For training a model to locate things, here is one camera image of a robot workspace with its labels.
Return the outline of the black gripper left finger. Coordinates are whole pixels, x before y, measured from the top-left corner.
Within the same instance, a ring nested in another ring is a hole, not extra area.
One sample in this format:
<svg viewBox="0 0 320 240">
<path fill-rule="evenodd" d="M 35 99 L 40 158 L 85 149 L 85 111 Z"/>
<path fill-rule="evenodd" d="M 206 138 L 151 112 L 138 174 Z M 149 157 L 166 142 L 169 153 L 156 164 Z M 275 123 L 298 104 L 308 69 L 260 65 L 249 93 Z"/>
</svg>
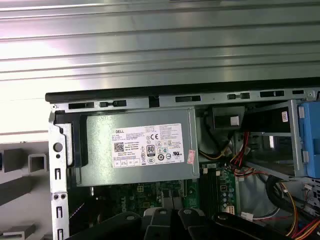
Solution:
<svg viewBox="0 0 320 240">
<path fill-rule="evenodd" d="M 175 211 L 149 208 L 143 216 L 123 212 L 69 237 L 70 240 L 170 240 Z"/>
</svg>

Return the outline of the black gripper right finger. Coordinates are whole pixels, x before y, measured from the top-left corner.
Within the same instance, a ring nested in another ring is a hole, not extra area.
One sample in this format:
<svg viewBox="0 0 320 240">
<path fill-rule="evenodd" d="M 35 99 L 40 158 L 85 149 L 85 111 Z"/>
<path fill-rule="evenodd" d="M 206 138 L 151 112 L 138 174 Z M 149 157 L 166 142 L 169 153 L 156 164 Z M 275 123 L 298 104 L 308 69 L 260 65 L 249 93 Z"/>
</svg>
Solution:
<svg viewBox="0 0 320 240">
<path fill-rule="evenodd" d="M 289 240 L 290 237 L 227 212 L 207 217 L 199 209 L 178 211 L 188 240 Z"/>
</svg>

